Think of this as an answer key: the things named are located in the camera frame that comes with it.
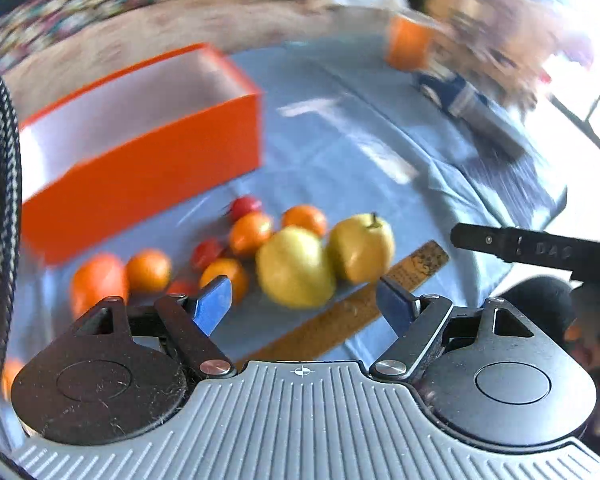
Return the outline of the small mandarin orange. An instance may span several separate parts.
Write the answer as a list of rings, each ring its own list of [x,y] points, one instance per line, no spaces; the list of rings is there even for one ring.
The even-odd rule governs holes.
[[[135,254],[125,270],[132,295],[158,294],[171,281],[172,261],[161,250],[147,248]]]

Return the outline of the red plum tomato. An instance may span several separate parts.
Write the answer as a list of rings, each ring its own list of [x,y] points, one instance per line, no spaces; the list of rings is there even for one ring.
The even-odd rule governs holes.
[[[190,256],[190,266],[197,272],[204,272],[223,255],[223,252],[224,245],[217,238],[206,238],[194,248]]]

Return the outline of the yellow-green pear with stem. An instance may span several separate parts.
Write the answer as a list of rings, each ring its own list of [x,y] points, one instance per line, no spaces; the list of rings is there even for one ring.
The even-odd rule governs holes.
[[[338,278],[353,285],[379,280],[390,270],[395,251],[392,227],[376,212],[338,222],[327,243]]]

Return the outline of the large orange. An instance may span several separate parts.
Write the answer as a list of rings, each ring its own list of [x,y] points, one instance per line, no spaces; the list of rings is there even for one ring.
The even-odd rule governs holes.
[[[101,252],[85,261],[73,274],[70,286],[73,318],[76,320],[100,300],[110,296],[129,301],[128,274],[119,257]]]

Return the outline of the small orange citrus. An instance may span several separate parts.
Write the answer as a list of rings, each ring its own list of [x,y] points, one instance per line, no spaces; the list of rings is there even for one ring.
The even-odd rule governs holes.
[[[230,250],[238,258],[250,259],[272,236],[273,231],[274,221],[268,214],[261,211],[245,214],[230,230]]]

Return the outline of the yellow pear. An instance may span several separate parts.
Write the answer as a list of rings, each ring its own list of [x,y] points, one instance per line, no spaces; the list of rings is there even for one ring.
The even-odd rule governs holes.
[[[257,251],[260,289],[289,309],[324,306],[337,289],[337,280],[322,241],[298,226],[286,226]]]

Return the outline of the small orange tangerine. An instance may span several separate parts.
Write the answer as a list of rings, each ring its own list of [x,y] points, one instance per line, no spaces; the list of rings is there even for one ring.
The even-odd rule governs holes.
[[[328,221],[324,212],[309,204],[293,206],[283,213],[282,226],[298,226],[308,230],[318,237],[323,237],[328,231]]]

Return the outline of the small kumquat orange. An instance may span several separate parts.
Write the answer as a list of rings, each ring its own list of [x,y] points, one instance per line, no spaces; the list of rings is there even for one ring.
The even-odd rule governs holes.
[[[215,278],[225,276],[232,285],[232,305],[237,306],[244,300],[249,290],[249,276],[244,266],[234,258],[219,258],[210,263],[202,272],[199,288],[204,288]]]

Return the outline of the red cherry tomato small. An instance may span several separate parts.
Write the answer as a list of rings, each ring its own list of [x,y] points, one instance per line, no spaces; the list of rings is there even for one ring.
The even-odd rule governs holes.
[[[189,278],[177,278],[166,289],[168,295],[178,295],[195,297],[198,292],[198,285]]]

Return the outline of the wooden ruler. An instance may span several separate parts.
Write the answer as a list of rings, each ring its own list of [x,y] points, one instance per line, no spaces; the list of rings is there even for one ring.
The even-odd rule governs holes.
[[[396,263],[388,273],[399,285],[414,292],[448,262],[450,256],[434,240]],[[323,312],[280,336],[236,363],[242,370],[249,361],[314,361],[337,348],[380,318],[375,285],[368,284],[335,302]]]

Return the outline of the grey glasses case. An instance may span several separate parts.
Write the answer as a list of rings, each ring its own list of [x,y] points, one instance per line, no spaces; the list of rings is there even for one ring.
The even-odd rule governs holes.
[[[419,70],[415,84],[445,115],[464,122],[469,130],[498,145],[509,157],[519,158],[531,151],[526,136],[504,110],[462,75]]]

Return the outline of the orange cardboard box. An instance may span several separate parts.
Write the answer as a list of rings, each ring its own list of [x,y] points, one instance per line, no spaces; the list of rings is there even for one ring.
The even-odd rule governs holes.
[[[22,239],[63,263],[260,167],[261,92],[210,44],[118,70],[21,126]]]

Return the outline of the light blue tablecloth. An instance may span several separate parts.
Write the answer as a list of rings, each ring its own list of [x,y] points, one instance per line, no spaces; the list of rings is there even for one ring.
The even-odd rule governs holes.
[[[157,248],[177,278],[191,278],[197,244],[228,233],[227,211],[251,194],[273,218],[310,204],[330,223],[376,212],[392,227],[396,255],[458,222],[545,228],[566,204],[565,180],[540,151],[509,157],[454,122],[389,67],[375,37],[292,42],[228,57],[261,92],[259,168],[138,222],[59,264],[22,244],[7,350],[26,362],[72,322],[70,283],[88,258],[129,259]]]

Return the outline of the orange white cup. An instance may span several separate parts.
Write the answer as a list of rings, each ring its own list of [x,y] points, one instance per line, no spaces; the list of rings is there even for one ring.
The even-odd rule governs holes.
[[[426,70],[430,44],[437,31],[437,24],[430,20],[393,15],[388,29],[387,63],[404,72]]]

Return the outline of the beige quilted sofa cover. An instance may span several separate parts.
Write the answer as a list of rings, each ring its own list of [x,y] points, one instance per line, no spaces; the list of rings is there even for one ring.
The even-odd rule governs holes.
[[[343,32],[382,32],[387,9],[311,0],[170,0],[123,13],[30,55],[4,73],[23,115],[103,76],[208,42],[224,53]]]

